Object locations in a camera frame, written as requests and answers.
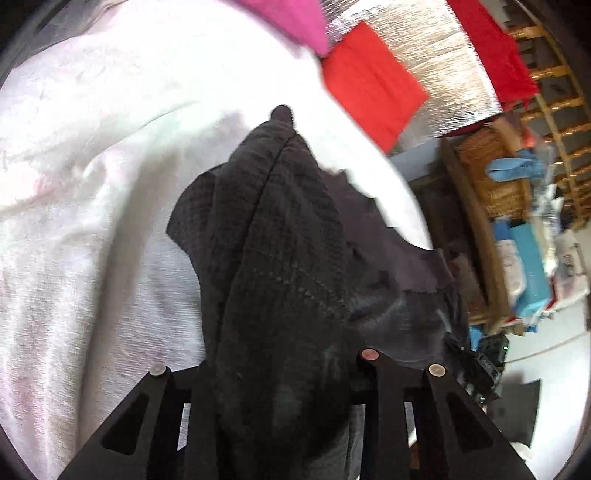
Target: black bracket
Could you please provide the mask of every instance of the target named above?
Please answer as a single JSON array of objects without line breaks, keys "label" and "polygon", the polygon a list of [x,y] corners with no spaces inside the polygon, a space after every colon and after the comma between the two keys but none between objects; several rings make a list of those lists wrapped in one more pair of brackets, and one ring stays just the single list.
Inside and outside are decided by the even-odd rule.
[{"label": "black bracket", "polygon": [[[366,405],[362,480],[534,480],[445,367],[401,367],[375,350],[364,350],[358,365],[352,403]],[[405,401],[413,404],[417,471],[410,469]],[[187,444],[177,451],[185,403]],[[175,373],[162,368],[134,387],[59,479],[226,480],[221,437],[207,363]]]}]

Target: wicker basket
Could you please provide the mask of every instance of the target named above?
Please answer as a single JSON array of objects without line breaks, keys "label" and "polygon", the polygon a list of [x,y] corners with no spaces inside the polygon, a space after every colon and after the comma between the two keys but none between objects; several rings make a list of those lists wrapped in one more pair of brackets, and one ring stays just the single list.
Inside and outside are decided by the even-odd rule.
[{"label": "wicker basket", "polygon": [[485,169],[491,160],[514,156],[501,135],[484,127],[464,140],[457,153],[490,219],[503,215],[527,218],[531,209],[529,181],[497,182],[486,175]]}]

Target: foil panel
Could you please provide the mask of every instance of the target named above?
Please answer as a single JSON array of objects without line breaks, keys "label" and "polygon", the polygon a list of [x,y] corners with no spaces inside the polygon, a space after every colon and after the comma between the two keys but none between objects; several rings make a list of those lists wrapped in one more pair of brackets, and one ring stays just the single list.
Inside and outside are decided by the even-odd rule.
[{"label": "foil panel", "polygon": [[395,151],[502,112],[486,70],[446,0],[322,0],[321,4],[333,44],[365,21],[429,93]]}]

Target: white sheet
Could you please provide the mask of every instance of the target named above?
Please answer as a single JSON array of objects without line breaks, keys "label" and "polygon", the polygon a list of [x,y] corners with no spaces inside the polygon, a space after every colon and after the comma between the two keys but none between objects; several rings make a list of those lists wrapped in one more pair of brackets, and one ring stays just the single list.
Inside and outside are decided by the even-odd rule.
[{"label": "white sheet", "polygon": [[430,248],[406,182],[316,58],[216,0],[129,0],[0,90],[0,423],[40,480],[155,360],[203,357],[199,286],[164,236],[176,197],[276,105],[323,168]]}]

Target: blue cloth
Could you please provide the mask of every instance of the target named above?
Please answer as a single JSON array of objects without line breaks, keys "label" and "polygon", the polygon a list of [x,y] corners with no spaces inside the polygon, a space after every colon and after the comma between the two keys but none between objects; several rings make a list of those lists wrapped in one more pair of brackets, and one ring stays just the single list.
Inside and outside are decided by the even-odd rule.
[{"label": "blue cloth", "polygon": [[495,241],[512,240],[511,232],[509,231],[509,222],[503,218],[497,218],[492,224],[492,231],[495,235]]},{"label": "blue cloth", "polygon": [[470,325],[468,327],[468,334],[470,334],[470,349],[476,352],[480,344],[480,339],[484,337],[484,330],[480,325]]},{"label": "blue cloth", "polygon": [[515,315],[531,317],[543,309],[552,298],[550,283],[544,272],[544,264],[535,241],[531,225],[525,223],[511,229],[511,236],[523,262],[527,286],[515,305]]},{"label": "blue cloth", "polygon": [[486,166],[486,174],[494,181],[543,179],[545,167],[530,148],[517,152],[518,158],[497,158]]}]

